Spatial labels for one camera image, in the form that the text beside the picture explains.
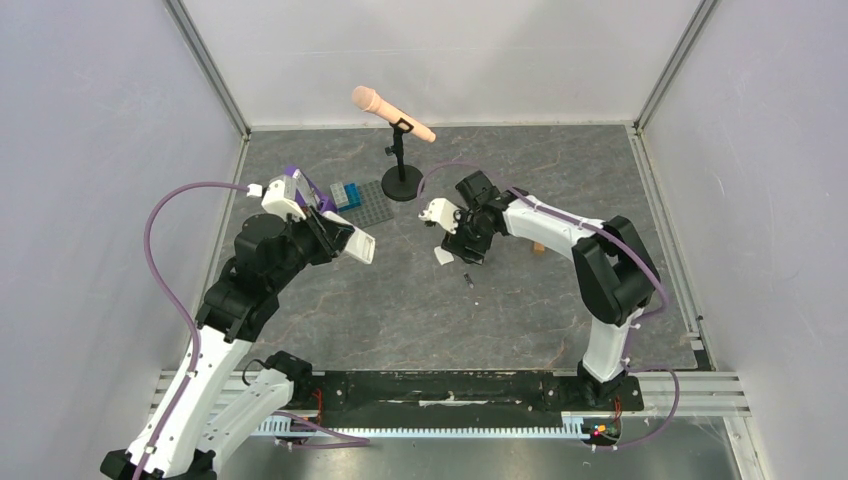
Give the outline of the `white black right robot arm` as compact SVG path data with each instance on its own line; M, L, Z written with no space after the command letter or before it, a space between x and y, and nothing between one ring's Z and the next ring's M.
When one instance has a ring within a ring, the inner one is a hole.
M623 387L626 350L635 321L662 291L656 266L633 223L602 221L554 208L528 192L498 189L482 171L456 185L464 203L431 200L419 217L441 227L441 247L469 264L482 264L495 235L530 240L572 262L580 297L592 316L588 346L577 366L577 392L602 408Z

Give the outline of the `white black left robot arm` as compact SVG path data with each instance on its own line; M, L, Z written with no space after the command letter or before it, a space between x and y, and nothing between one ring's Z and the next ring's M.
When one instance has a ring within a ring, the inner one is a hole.
M129 447L103 459L100 471L107 478L213 479L273 411L301 408L313 398L310 364L279 352L247 392L212 413L230 374L279 309L282 290L306 267L343 253L370 263L374 239L332 212L263 213L245 221L234 247L204 295L189 348L162 402Z

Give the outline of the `white battery compartment cover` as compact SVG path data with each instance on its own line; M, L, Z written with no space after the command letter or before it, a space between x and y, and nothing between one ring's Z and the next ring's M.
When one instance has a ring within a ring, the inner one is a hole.
M440 266L448 265L455 261L455 256L440 246L436 246L433 252Z

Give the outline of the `white remote control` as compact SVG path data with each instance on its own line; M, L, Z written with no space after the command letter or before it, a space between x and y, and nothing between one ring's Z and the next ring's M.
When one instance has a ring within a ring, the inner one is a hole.
M333 211L323 212L322 216L345 227L353 228L353 233L348 238L343 250L347 256L365 265L370 265L373 262L376 252L376 239L373 236Z

